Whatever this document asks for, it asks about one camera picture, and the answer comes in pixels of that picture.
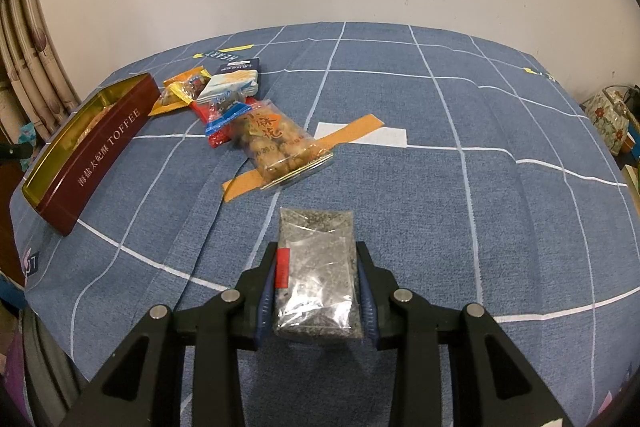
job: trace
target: gray fabric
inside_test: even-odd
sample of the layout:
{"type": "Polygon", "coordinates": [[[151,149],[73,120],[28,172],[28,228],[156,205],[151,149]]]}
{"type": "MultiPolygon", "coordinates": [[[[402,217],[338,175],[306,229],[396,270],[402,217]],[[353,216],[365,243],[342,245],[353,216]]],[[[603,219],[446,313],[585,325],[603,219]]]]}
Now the gray fabric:
{"type": "MultiPolygon", "coordinates": [[[[353,210],[375,263],[435,304],[481,301],[573,422],[593,418],[638,368],[640,229],[615,163],[564,89],[527,73],[545,70],[501,44],[371,23],[216,37],[140,60],[104,84],[146,70],[158,83],[197,64],[214,70],[215,58],[192,55],[245,44],[256,46],[239,54],[260,58],[259,96],[311,134],[318,122],[372,112],[406,129],[409,146],[343,144],[330,167],[299,184],[221,204],[220,184],[251,167],[229,144],[212,150],[182,110],[145,126],[68,237],[17,191],[18,250],[40,252],[28,301],[82,372],[91,377],[152,304],[183,309],[233,286],[276,239],[278,207],[353,210]]],[[[393,353],[271,337],[239,358],[249,425],[388,422],[393,353]]],[[[189,350],[185,425],[192,362],[189,350]]]]}

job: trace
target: silver screw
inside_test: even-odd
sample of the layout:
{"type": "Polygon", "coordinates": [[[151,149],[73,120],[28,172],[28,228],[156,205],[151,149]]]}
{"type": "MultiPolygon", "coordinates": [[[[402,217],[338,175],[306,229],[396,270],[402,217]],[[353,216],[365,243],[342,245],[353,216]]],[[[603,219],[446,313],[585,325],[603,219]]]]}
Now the silver screw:
{"type": "Polygon", "coordinates": [[[240,298],[240,292],[235,288],[231,288],[229,290],[224,290],[221,297],[225,302],[235,302],[240,298]]]}
{"type": "Polygon", "coordinates": [[[149,310],[149,315],[151,315],[152,319],[161,319],[166,317],[166,314],[169,312],[166,306],[162,304],[158,304],[149,310]]]}
{"type": "Polygon", "coordinates": [[[473,302],[466,307],[466,312],[472,317],[482,317],[484,315],[484,308],[482,308],[482,305],[473,302]]]}
{"type": "Polygon", "coordinates": [[[394,299],[400,302],[409,302],[414,294],[405,288],[398,288],[394,291],[394,299]]]}

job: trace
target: triangular cutout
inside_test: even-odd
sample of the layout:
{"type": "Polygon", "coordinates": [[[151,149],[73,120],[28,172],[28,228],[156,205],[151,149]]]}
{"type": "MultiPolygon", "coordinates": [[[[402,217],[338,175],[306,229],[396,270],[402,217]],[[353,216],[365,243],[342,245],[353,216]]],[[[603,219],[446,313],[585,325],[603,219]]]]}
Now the triangular cutout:
{"type": "Polygon", "coordinates": [[[530,393],[531,384],[496,338],[489,335],[485,338],[484,344],[489,355],[498,398],[507,400],[514,396],[530,393]]]}
{"type": "Polygon", "coordinates": [[[142,367],[145,364],[148,337],[140,337],[122,358],[120,365],[104,383],[102,392],[113,398],[134,401],[138,396],[142,367]]]}

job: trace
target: bag of round cookies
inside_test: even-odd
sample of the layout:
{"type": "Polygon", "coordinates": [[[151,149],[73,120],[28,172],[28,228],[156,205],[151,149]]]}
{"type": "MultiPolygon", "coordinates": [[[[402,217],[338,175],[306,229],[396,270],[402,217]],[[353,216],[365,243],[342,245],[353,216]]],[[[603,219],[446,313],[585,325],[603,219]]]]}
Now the bag of round cookies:
{"type": "Polygon", "coordinates": [[[329,161],[333,153],[280,111],[271,100],[229,124],[231,136],[251,158],[265,181],[262,188],[289,182],[329,161]]]}

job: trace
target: red label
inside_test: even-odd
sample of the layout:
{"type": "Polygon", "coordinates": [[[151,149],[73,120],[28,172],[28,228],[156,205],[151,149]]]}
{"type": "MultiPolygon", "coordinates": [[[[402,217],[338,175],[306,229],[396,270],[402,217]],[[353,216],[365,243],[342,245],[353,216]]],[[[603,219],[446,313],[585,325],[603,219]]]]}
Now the red label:
{"type": "Polygon", "coordinates": [[[276,250],[276,288],[289,287],[289,248],[276,250]]]}

